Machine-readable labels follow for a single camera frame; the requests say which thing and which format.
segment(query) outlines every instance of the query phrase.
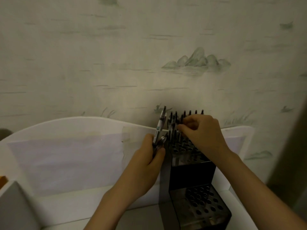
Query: white desk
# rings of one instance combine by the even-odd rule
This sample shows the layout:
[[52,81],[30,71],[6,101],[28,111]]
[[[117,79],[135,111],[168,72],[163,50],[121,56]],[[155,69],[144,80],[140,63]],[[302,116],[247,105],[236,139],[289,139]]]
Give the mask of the white desk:
[[[232,213],[227,230],[257,230],[251,217],[243,206],[226,190],[219,193]],[[44,230],[83,230],[89,219],[78,220],[44,228]],[[163,223],[158,205],[126,211],[119,221],[116,230],[161,230]]]

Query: bundle of pens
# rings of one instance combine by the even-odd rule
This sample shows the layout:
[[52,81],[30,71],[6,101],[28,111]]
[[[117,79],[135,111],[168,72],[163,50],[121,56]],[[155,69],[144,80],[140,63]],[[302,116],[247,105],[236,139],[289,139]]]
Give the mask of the bundle of pens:
[[184,137],[177,129],[178,124],[182,124],[185,117],[186,111],[183,112],[180,120],[177,112],[175,112],[175,114],[171,112],[167,120],[168,144],[165,145],[165,147],[169,147],[168,149],[173,156],[172,166],[196,164],[208,161],[207,157],[194,146],[191,140]]

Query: wall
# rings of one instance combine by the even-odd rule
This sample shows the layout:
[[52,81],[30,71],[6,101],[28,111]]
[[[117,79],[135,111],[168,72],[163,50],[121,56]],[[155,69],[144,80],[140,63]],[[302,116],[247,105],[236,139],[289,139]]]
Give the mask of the wall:
[[307,93],[306,20],[306,0],[0,0],[0,127],[204,109],[255,127],[266,181]]

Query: black pen holder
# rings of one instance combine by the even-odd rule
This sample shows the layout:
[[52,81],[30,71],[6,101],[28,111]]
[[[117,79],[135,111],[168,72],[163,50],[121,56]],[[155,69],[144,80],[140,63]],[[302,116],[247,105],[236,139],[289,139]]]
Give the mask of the black pen holder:
[[211,185],[215,164],[182,136],[169,135],[164,148],[159,193],[164,229],[226,229],[232,214]]

